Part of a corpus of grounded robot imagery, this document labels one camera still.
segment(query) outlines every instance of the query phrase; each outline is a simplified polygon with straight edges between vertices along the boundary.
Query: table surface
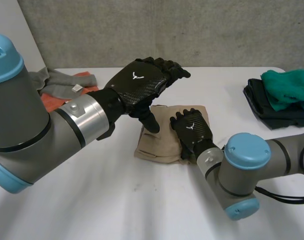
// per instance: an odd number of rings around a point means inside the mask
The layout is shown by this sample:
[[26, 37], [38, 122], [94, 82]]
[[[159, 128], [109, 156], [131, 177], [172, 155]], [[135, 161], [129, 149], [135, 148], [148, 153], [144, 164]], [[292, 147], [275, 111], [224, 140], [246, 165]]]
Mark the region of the table surface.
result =
[[[273, 67], [187, 67], [154, 104], [204, 105], [214, 142], [249, 132], [264, 139], [304, 133], [304, 128], [269, 130], [251, 112], [242, 93], [249, 78]], [[99, 88], [120, 68], [89, 71]], [[276, 202], [259, 193], [260, 210], [230, 221], [194, 165], [159, 164], [133, 157], [141, 124], [128, 116], [113, 135], [94, 141], [39, 180], [12, 195], [0, 188], [0, 240], [304, 240], [304, 205]], [[304, 176], [258, 184], [269, 191], [304, 196]]]

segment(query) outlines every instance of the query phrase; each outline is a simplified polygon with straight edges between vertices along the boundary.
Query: blue end cap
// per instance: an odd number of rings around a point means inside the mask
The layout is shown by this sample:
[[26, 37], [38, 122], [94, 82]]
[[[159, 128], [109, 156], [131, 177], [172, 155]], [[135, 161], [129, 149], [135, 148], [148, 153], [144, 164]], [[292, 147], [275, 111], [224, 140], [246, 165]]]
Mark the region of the blue end cap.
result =
[[24, 60], [12, 41], [0, 34], [0, 83], [15, 77], [23, 67]]
[[6, 191], [12, 194], [18, 194], [25, 188], [32, 186], [33, 184], [25, 182], [16, 177], [2, 165], [0, 165], [0, 186]]
[[250, 198], [233, 204], [225, 209], [228, 217], [234, 221], [247, 218], [260, 208], [260, 203], [256, 198]]
[[242, 170], [256, 170], [271, 158], [271, 149], [259, 136], [238, 133], [232, 136], [225, 147], [225, 158], [234, 167]]

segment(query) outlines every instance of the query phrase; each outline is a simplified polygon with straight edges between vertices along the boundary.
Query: folded beige fabric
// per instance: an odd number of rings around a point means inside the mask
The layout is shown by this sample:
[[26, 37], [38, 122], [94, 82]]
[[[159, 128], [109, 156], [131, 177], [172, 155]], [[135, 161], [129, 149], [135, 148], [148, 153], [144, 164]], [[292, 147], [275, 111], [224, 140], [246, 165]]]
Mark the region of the folded beige fabric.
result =
[[189, 161], [181, 159], [181, 143], [177, 137], [176, 132], [172, 129], [170, 124], [170, 118], [175, 117], [176, 112], [181, 112], [183, 114], [184, 109], [190, 110], [191, 108], [199, 110], [202, 113], [207, 124], [209, 124], [207, 111], [204, 106], [151, 106], [151, 112], [155, 115], [155, 118], [160, 125], [160, 132], [151, 133], [142, 127], [141, 135], [137, 148], [134, 152], [134, 156], [140, 159], [151, 160], [164, 164], [187, 164], [192, 162], [193, 159], [189, 159]]

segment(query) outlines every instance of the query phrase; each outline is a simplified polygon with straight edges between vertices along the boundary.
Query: carbon fiber glove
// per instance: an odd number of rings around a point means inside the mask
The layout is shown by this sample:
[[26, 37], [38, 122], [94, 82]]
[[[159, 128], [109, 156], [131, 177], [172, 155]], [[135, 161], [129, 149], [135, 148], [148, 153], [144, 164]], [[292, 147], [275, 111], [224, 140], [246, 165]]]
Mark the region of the carbon fiber glove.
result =
[[182, 159], [187, 159], [192, 153], [195, 157], [208, 148], [215, 147], [213, 144], [213, 134], [202, 113], [191, 108], [191, 111], [184, 110], [182, 115], [176, 113], [176, 118], [171, 117], [171, 126], [176, 131], [182, 144]]
[[120, 97], [126, 114], [138, 120], [144, 127], [158, 133], [160, 127], [151, 113], [152, 101], [176, 80], [189, 78], [191, 74], [171, 60], [162, 58], [136, 59], [117, 73], [105, 86]]

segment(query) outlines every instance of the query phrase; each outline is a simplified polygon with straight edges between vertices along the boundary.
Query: dark green towel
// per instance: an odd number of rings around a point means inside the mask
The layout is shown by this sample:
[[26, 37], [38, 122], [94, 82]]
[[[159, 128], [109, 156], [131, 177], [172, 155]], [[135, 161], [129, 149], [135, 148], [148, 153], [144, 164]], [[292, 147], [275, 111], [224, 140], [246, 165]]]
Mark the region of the dark green towel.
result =
[[304, 69], [289, 72], [269, 70], [261, 75], [267, 98], [275, 111], [299, 103], [304, 109]]

